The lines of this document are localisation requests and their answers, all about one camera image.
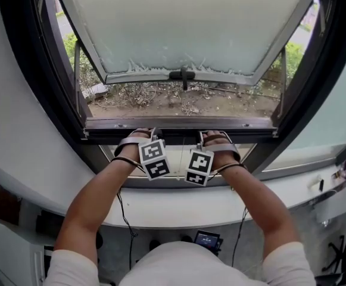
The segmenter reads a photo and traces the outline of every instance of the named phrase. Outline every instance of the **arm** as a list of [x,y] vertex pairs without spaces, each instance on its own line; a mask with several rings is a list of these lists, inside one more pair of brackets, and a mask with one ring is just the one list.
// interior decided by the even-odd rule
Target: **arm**
[[[209,131],[208,135],[220,134]],[[206,145],[229,143],[227,139],[215,139]],[[235,163],[232,152],[218,152],[214,156],[213,167],[218,169]],[[221,172],[227,183],[242,198],[252,218],[264,233],[264,258],[278,247],[300,241],[291,215],[284,203],[265,184],[239,166],[229,167]]]
[[[133,133],[131,136],[147,138],[144,133]],[[120,155],[139,161],[138,146],[127,145]],[[82,188],[68,208],[54,250],[77,252],[97,265],[97,230],[107,217],[116,194],[134,168],[127,162],[113,161]]]

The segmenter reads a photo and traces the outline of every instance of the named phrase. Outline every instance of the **hand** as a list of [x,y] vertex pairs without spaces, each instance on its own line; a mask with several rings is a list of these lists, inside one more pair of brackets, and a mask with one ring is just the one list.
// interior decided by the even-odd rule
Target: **hand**
[[[223,135],[222,133],[220,133],[217,130],[209,130],[207,132],[207,134],[203,134],[203,138],[206,138],[208,136],[212,136],[212,135]],[[229,144],[230,142],[228,141],[228,139],[225,138],[219,138],[219,139],[215,139],[212,141],[208,141],[207,143],[205,143],[204,146],[210,146],[210,145],[215,145],[215,144]],[[233,156],[233,152],[232,151],[217,151],[215,152],[214,155],[214,160],[213,160],[213,170],[214,169],[218,169],[224,165],[230,164],[230,163],[239,163],[235,160],[234,156]]]
[[[144,130],[144,131],[151,132],[151,130],[149,130],[148,128],[138,128],[137,130]],[[147,135],[142,132],[134,132],[134,133],[131,133],[129,136],[137,136],[140,138],[150,138],[150,135]],[[137,144],[125,145],[123,149],[121,150],[120,156],[127,157],[139,163],[138,145]]]

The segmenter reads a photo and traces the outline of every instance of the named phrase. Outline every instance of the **window latch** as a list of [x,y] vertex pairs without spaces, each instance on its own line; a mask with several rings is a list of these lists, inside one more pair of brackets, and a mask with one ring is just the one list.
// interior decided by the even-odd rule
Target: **window latch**
[[180,71],[171,71],[169,73],[169,78],[171,80],[181,80],[183,82],[183,90],[187,90],[187,81],[195,79],[195,73],[192,71],[186,71],[186,68],[182,67]]

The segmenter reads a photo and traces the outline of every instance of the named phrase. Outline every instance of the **chair leg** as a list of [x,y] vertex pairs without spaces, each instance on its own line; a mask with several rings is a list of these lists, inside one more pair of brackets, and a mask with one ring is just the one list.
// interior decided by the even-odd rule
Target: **chair leg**
[[333,249],[333,251],[335,252],[335,258],[329,264],[329,266],[322,268],[322,272],[329,270],[334,264],[335,264],[334,273],[337,272],[338,267],[339,267],[339,263],[341,262],[341,259],[342,259],[342,252],[344,251],[345,237],[343,235],[341,235],[339,237],[339,240],[341,242],[339,249],[335,246],[335,244],[329,243],[328,247],[331,247]]

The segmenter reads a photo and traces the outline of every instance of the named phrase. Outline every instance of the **wire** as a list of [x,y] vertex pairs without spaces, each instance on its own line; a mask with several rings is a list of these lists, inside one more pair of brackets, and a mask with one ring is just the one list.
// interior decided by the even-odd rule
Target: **wire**
[[216,175],[218,175],[220,172],[222,172],[222,171],[224,171],[225,169],[227,169],[228,167],[232,167],[232,166],[241,166],[241,167],[247,169],[247,168],[245,167],[245,165],[244,165],[244,164],[241,164],[241,163],[230,163],[230,164],[226,164],[226,165],[224,165],[224,166],[222,166],[222,167],[220,167],[220,168],[214,170],[215,174],[214,174],[208,181],[213,180],[214,177],[215,177]]
[[130,232],[129,270],[131,270],[131,268],[132,268],[132,247],[133,247],[133,240],[135,239],[135,237],[138,236],[138,233],[134,233],[132,227],[130,226],[129,222],[127,221],[127,219],[126,219],[126,217],[125,217],[123,199],[121,198],[121,189],[120,189],[119,192],[117,193],[117,199],[119,200],[119,203],[120,203],[120,205],[121,205],[121,212],[122,212],[122,214],[123,214],[123,220],[124,220],[125,224],[127,225],[127,227],[129,228],[129,232]]
[[113,162],[114,160],[121,160],[121,161],[128,162],[129,164],[137,167],[141,172],[145,173],[144,169],[141,167],[142,165],[139,164],[138,162],[135,162],[134,160],[132,160],[130,158],[123,157],[123,156],[117,156],[117,157],[114,157],[111,162]]
[[180,166],[182,165],[182,158],[183,158],[183,148],[185,146],[185,139],[186,137],[183,137],[183,142],[182,142],[182,151],[180,152],[180,160],[179,160],[179,170],[178,170],[178,175],[180,175]]
[[242,232],[243,223],[244,223],[244,220],[245,220],[245,217],[247,216],[247,214],[248,214],[247,207],[244,207],[243,216],[242,216],[242,221],[241,221],[240,226],[239,226],[238,238],[236,239],[236,243],[235,243],[235,246],[234,246],[234,248],[233,248],[233,253],[232,253],[232,265],[231,265],[231,267],[233,267],[233,261],[235,260],[235,251],[236,251],[236,247],[238,246],[239,239],[240,239],[240,235],[241,235],[241,232]]

